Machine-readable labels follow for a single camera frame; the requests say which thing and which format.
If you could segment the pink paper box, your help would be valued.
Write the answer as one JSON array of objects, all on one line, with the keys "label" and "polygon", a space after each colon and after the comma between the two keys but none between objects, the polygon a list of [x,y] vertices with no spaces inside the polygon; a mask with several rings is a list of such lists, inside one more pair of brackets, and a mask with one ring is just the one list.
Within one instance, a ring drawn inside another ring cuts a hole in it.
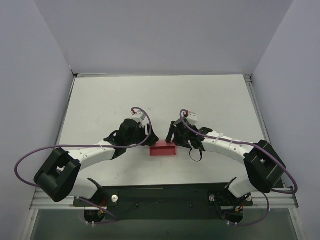
[{"label": "pink paper box", "polygon": [[159,140],[154,146],[149,147],[151,157],[169,157],[177,154],[176,145],[165,140]]}]

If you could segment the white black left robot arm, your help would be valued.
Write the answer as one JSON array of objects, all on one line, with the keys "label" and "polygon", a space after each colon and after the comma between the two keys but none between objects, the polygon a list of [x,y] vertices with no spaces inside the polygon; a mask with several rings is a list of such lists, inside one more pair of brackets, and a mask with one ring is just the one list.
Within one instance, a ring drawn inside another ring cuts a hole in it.
[{"label": "white black left robot arm", "polygon": [[101,140],[97,147],[54,149],[34,176],[34,182],[54,201],[68,196],[84,198],[90,205],[101,203],[103,194],[92,177],[78,178],[80,171],[103,161],[114,160],[134,145],[154,146],[159,138],[148,123],[125,119],[118,130]]}]

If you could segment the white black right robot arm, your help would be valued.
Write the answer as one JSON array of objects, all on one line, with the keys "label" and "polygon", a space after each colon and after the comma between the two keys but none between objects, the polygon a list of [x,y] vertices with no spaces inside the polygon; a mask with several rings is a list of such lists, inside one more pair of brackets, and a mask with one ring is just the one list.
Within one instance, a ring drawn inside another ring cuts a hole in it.
[{"label": "white black right robot arm", "polygon": [[187,119],[172,121],[165,140],[201,153],[217,153],[242,164],[246,169],[244,176],[232,178],[226,186],[236,198],[251,192],[270,193],[284,173],[273,159],[284,163],[265,140],[247,145],[207,127],[198,129]]}]

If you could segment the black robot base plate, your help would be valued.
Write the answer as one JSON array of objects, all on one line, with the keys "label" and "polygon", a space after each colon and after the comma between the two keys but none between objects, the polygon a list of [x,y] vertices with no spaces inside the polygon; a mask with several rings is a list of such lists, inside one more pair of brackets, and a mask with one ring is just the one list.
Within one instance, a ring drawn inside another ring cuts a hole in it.
[{"label": "black robot base plate", "polygon": [[142,186],[105,186],[86,202],[88,222],[97,220],[221,220],[243,219],[243,207],[253,206],[244,195],[236,198],[226,183],[197,183]]}]

